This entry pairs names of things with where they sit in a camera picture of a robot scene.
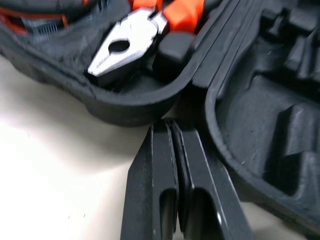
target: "tool case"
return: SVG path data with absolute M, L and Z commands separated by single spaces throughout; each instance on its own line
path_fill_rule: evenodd
M 217 208 L 228 211 L 228 206 L 220 204 L 230 204 L 241 219 L 237 225 L 226 213 L 235 232 L 226 233 L 217 216 L 203 217 L 217 223 L 224 239 L 248 240 L 251 234 L 248 230 L 246 236 L 236 237 L 241 236 L 238 229 L 247 229 L 247 225 L 231 185 L 230 192 L 208 194 L 206 190 L 221 190 L 215 185 L 228 180 L 219 161 L 228 169 L 242 201 L 257 203 L 306 235 L 320 235 L 320 3 L 223 0 L 206 13 L 196 34 L 169 33 L 134 74 L 101 87 L 89 79 L 86 69 L 110 28 L 130 11 L 128 0 L 109 0 L 99 14 L 80 19 L 49 37 L 17 35 L 0 24 L 0 51 L 18 71 L 61 88 L 79 99 L 91 114 L 111 124 L 151 124 L 178 102 L 178 116 L 196 126 L 201 141 L 193 128 L 162 122 L 150 129 L 141 147 L 144 150 L 140 150 L 145 153 L 139 154 L 156 157 L 154 149 L 147 146 L 155 141 L 155 129 L 159 144 L 175 145 L 169 147 L 175 154 L 186 151 L 179 149 L 185 147 L 182 135 L 193 134 L 191 140 L 185 140 L 191 149 L 188 154 L 192 154 L 193 145 L 201 149 L 203 144 L 205 149 L 205 154 L 198 155 L 202 162 L 194 167 L 201 165 L 197 171 L 203 173 L 203 179 L 213 176 L 214 168 L 220 176 L 204 182 L 199 179 L 197 188 L 205 193 L 200 190 L 195 196 L 204 196 L 200 200 L 206 203 L 214 201 L 214 205 L 208 204 L 213 212 Z M 158 149 L 159 156 L 164 150 Z M 166 209 L 161 211 L 166 219 L 172 219 L 163 230 L 169 235 L 177 211 L 186 221 L 193 209 L 188 199 L 196 190 L 190 188 L 193 173 L 185 169 L 188 164 L 181 160 L 161 163 L 163 159 L 154 160 L 154 165 L 135 160 L 129 172 L 129 179 L 136 178 L 136 184 L 128 182 L 127 195 L 135 198 L 137 191 L 143 193 L 141 201 L 148 207 L 142 211 L 143 205 L 139 211 L 126 199 L 124 221 L 135 215 L 145 217 L 145 225 L 137 226 L 141 228 L 139 239 L 160 239 L 159 208 Z M 155 171 L 158 164 L 168 179 Z M 158 190 L 148 185 L 150 180 L 158 181 Z M 168 194 L 158 201 L 163 191 Z M 122 224 L 123 240 L 130 232 L 127 224 Z M 188 232 L 184 223 L 182 229 Z

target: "pliers jaw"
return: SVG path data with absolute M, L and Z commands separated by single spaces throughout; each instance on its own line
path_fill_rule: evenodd
M 168 22 L 155 9 L 140 8 L 131 12 L 121 22 L 115 24 L 91 62 L 88 73 L 103 78 L 104 84 L 113 82 L 114 77 L 128 73 L 137 67 L 154 43 L 154 39 L 164 32 Z M 119 74 L 106 74 L 116 70 Z

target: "orange plier grip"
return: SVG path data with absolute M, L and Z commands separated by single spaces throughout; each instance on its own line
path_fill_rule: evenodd
M 129 0 L 132 10 L 139 8 L 162 9 L 163 0 Z M 205 0 L 174 0 L 164 10 L 170 31 L 193 33 L 204 11 Z

